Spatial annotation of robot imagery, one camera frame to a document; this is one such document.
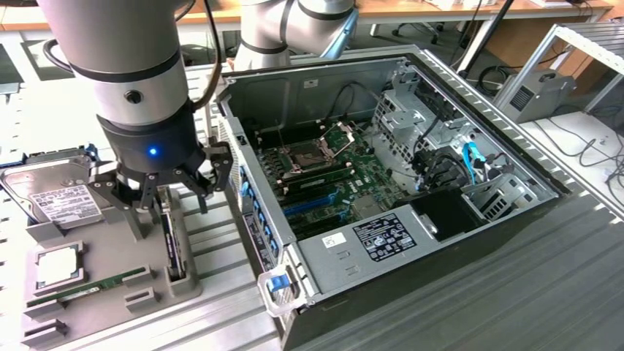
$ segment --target hard drive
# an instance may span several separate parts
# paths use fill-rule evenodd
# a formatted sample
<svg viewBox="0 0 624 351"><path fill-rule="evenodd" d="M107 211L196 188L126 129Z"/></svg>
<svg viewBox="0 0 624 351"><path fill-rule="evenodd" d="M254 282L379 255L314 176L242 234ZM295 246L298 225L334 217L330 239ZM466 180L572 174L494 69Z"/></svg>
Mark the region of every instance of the hard drive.
<svg viewBox="0 0 624 351"><path fill-rule="evenodd" d="M87 187L95 153L84 149L58 151L0 170L0 186L31 217L34 224L54 222L71 229L103 219L110 203Z"/></svg>

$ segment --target barcode label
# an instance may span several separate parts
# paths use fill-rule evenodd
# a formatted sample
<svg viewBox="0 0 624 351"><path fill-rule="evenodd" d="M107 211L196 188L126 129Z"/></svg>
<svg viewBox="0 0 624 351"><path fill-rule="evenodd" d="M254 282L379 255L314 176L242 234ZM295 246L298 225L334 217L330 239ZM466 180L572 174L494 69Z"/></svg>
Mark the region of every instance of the barcode label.
<svg viewBox="0 0 624 351"><path fill-rule="evenodd" d="M52 190L31 197L50 221L58 224L102 214L87 185Z"/></svg>

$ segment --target hard drive label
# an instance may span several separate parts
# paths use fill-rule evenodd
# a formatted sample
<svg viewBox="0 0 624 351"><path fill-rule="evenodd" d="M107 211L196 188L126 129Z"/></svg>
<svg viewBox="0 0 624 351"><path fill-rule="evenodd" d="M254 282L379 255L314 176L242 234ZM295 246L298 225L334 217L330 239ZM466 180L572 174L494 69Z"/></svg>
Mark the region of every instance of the hard drive label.
<svg viewBox="0 0 624 351"><path fill-rule="evenodd" d="M416 246L396 214L390 214L354 227L368 256L379 262Z"/></svg>
<svg viewBox="0 0 624 351"><path fill-rule="evenodd" d="M58 224L74 222L102 214L87 185L42 192L31 197L44 215Z"/></svg>

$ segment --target motherboard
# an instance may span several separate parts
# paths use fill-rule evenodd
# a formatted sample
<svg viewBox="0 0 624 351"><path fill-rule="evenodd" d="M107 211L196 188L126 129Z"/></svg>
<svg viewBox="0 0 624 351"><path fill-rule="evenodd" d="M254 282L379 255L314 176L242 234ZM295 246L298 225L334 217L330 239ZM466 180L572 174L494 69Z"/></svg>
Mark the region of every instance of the motherboard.
<svg viewBox="0 0 624 351"><path fill-rule="evenodd" d="M366 139L360 127L338 122L320 138L259 155L299 240L383 213L407 195Z"/></svg>

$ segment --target green circuit board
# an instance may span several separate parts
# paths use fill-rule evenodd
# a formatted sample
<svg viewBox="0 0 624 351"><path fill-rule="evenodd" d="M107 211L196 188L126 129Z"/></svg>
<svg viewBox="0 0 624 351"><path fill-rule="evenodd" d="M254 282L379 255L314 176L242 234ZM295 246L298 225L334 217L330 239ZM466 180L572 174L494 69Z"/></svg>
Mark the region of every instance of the green circuit board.
<svg viewBox="0 0 624 351"><path fill-rule="evenodd" d="M263 150L260 162L299 240L390 210L406 196L395 180L387 175L375 154L367 154L367 137L355 130L352 136L354 142L339 152L350 142L346 132L340 128L332 128L326 133L327 148L334 154L338 153L334 159L320 152L319 140ZM312 186L298 188L298 194L284 195L279 181L284 178L283 174L292 169L292 163L298 162L302 164L300 169L319 175L308 177L311 181L303 185ZM348 168L332 168L339 168L348 162ZM328 196L332 196L330 202L326 200ZM314 205L315 201L323 205L306 211L290 212L298 206Z"/></svg>

